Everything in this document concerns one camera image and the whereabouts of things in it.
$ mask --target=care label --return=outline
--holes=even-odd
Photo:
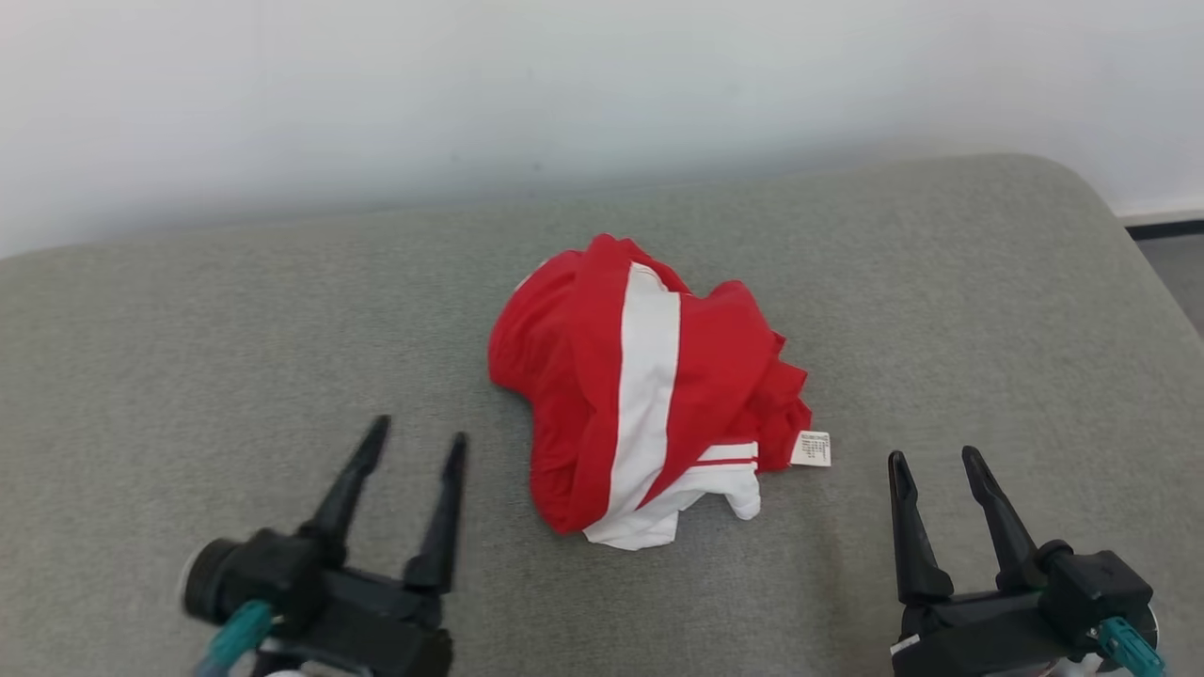
[[[795,440],[795,451],[790,455],[790,465],[832,466],[832,440],[827,432],[803,430]]]

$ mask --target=teal connector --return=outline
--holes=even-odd
[[[1162,677],[1167,670],[1167,663],[1153,647],[1119,616],[1099,624],[1099,647],[1134,677]]]
[[[272,607],[267,602],[249,601],[242,605],[213,636],[208,654],[196,666],[194,675],[228,675],[242,654],[259,647],[271,630]]]

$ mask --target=floor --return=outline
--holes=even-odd
[[[1204,232],[1143,240],[1137,246],[1204,336]]]

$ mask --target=sofa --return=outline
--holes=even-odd
[[[745,282],[809,372],[832,467],[762,476],[641,552],[559,536],[526,401],[485,346],[515,285],[633,237],[704,293]],[[993,589],[960,460],[1041,543],[1112,549],[1161,650],[1204,664],[1204,343],[1099,196],[1027,155],[832,176],[144,234],[0,261],[0,675],[184,675],[212,629],[179,577],[212,538],[291,529],[371,418],[394,432],[350,563],[397,575],[456,431],[468,478],[455,675],[886,675],[886,457],[939,564]]]

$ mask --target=white wall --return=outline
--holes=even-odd
[[[1204,208],[1198,0],[0,0],[0,255],[980,149]]]

